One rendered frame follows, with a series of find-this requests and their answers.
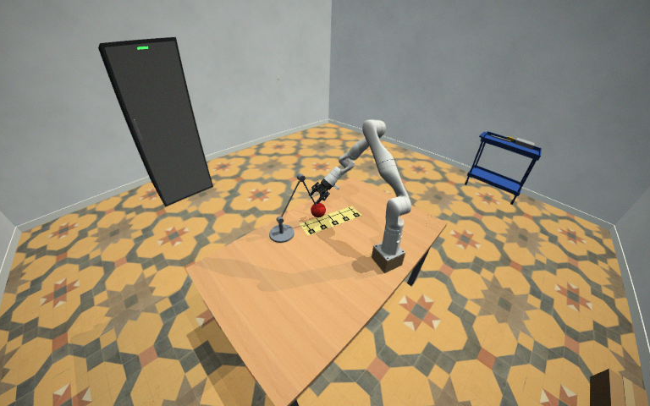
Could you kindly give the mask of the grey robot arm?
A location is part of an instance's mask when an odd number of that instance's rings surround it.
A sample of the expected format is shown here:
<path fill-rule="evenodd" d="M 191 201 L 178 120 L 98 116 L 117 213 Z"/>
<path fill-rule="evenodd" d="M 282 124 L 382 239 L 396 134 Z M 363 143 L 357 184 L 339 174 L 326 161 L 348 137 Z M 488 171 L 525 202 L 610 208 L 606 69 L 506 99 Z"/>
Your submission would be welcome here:
<path fill-rule="evenodd" d="M 404 221 L 399 216 L 411 211 L 410 198 L 402 184 L 394 158 L 379 140 L 386 131 L 385 123 L 380 120 L 367 120 L 364 122 L 362 130 L 365 137 L 356 142 L 348 152 L 339 158 L 339 163 L 344 169 L 335 167 L 324 179 L 339 190 L 336 182 L 355 166 L 354 160 L 370 146 L 380 176 L 393 188 L 396 194 L 396 197 L 388 200 L 387 203 L 386 224 L 381 248 L 382 252 L 387 255 L 396 255 L 404 227 Z"/>

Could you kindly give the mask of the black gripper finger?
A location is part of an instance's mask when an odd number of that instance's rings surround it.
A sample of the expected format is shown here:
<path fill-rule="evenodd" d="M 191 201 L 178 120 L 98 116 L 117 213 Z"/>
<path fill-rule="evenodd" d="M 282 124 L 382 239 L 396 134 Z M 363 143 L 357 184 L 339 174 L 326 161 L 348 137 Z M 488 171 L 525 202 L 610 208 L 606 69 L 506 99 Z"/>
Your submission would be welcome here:
<path fill-rule="evenodd" d="M 315 201 L 316 204 L 318 204 L 321 200 L 326 200 L 327 197 L 330 195 L 330 193 L 328 191 L 326 191 L 325 194 L 322 194 L 322 188 L 320 190 L 321 190 L 320 191 L 320 197 Z"/>
<path fill-rule="evenodd" d="M 314 192 L 318 192 L 317 189 L 320 189 L 320 188 L 321 188 L 321 186 L 318 186 L 319 184 L 320 184 L 320 183 L 316 182 L 316 183 L 311 187 L 311 188 L 312 188 L 312 191 L 310 192 L 311 195 L 313 195 Z M 315 188 L 314 188 L 314 187 L 315 187 Z"/>

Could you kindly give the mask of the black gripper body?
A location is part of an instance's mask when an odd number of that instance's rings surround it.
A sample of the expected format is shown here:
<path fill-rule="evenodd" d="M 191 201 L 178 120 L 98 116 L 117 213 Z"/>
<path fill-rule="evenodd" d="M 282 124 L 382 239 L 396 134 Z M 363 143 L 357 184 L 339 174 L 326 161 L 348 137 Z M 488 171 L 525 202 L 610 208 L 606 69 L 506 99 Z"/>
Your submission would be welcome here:
<path fill-rule="evenodd" d="M 326 191 L 328 191 L 329 189 L 331 189 L 333 187 L 326 179 L 323 179 L 318 186 L 321 186 L 322 194 L 325 194 Z M 317 189 L 319 194 L 320 194 L 320 191 L 321 191 L 320 189 Z"/>

